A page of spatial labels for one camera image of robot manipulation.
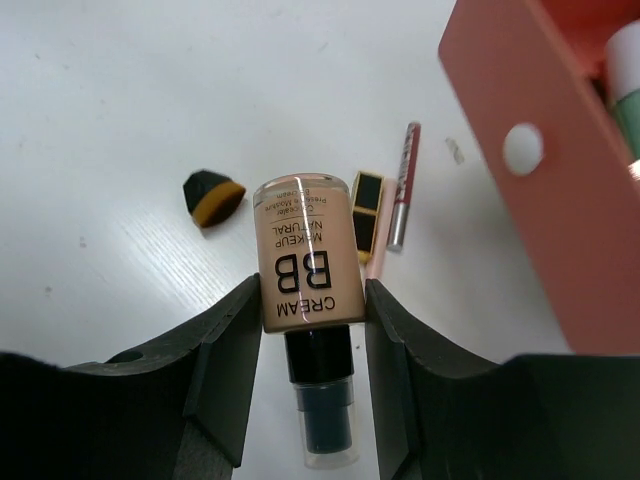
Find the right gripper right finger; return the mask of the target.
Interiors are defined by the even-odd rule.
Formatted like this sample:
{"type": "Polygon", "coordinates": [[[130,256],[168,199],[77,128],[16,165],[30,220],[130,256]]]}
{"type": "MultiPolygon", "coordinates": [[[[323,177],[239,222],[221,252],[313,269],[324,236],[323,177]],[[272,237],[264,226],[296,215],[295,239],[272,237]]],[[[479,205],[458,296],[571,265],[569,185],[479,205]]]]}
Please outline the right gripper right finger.
{"type": "Polygon", "coordinates": [[[637,357],[497,364],[366,284],[366,353],[384,479],[635,479],[637,357]]]}

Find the BB cream bottle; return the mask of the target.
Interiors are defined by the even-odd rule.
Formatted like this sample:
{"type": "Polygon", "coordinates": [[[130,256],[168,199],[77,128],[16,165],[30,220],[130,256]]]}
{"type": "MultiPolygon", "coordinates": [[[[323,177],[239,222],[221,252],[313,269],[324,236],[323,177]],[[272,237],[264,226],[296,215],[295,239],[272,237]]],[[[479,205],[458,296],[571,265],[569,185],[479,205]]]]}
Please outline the BB cream bottle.
{"type": "Polygon", "coordinates": [[[358,458],[350,327],[365,299],[346,183],[292,174],[253,195],[263,328],[284,337],[304,463],[329,470],[358,458]]]}

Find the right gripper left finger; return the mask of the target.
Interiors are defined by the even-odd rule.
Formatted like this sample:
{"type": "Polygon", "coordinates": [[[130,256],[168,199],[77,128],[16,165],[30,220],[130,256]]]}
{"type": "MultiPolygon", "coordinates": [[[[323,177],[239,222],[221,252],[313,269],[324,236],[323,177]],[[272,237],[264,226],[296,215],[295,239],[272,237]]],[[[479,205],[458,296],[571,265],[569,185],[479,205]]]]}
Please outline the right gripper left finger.
{"type": "Polygon", "coordinates": [[[250,276],[104,363],[1,356],[5,479],[228,479],[242,461],[261,338],[250,276]]]}

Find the green white tube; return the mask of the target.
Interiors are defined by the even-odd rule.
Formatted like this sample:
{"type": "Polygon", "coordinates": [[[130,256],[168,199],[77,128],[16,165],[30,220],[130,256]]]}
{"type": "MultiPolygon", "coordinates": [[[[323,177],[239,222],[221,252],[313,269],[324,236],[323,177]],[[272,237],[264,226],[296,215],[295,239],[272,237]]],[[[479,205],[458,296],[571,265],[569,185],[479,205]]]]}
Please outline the green white tube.
{"type": "Polygon", "coordinates": [[[631,151],[639,159],[639,21],[616,31],[605,45],[611,111],[631,151]]]}

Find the red top drawer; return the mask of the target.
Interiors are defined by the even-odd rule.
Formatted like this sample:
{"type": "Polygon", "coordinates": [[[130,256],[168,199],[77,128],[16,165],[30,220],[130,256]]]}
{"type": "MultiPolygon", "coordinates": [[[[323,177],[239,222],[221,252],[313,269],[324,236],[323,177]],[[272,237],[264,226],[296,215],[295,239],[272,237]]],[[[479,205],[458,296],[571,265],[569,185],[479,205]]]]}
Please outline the red top drawer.
{"type": "Polygon", "coordinates": [[[639,184],[605,102],[635,1],[458,1],[439,58],[569,347],[639,350],[639,184]]]}

